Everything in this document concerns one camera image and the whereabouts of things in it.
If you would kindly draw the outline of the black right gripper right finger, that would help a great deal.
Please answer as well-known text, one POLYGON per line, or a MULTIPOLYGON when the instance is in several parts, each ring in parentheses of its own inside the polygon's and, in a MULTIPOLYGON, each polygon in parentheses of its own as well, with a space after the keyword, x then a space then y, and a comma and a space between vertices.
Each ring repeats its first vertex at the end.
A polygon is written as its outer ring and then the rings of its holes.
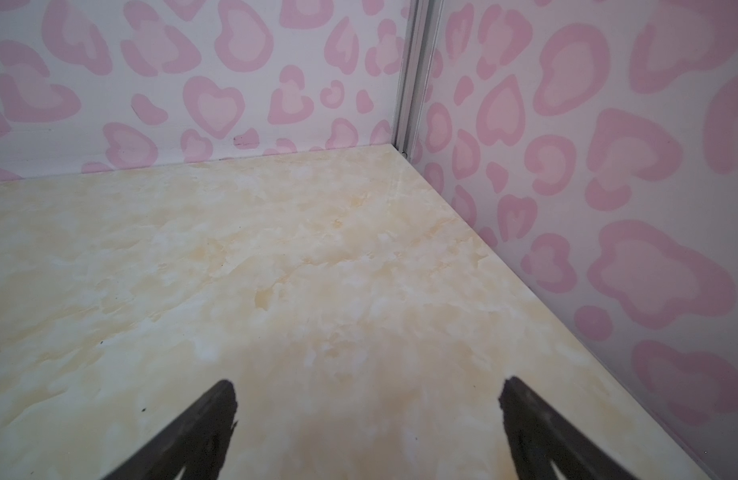
POLYGON ((636 479, 520 378, 505 381, 499 403, 519 479, 636 479))

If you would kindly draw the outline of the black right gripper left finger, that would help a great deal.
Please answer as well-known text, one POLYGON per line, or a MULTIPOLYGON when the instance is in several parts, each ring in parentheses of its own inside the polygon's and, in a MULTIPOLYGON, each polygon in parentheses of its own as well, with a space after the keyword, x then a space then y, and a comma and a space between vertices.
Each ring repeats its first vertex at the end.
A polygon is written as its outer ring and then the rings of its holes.
POLYGON ((221 380, 183 411, 108 479, 217 479, 238 408, 234 385, 221 380))

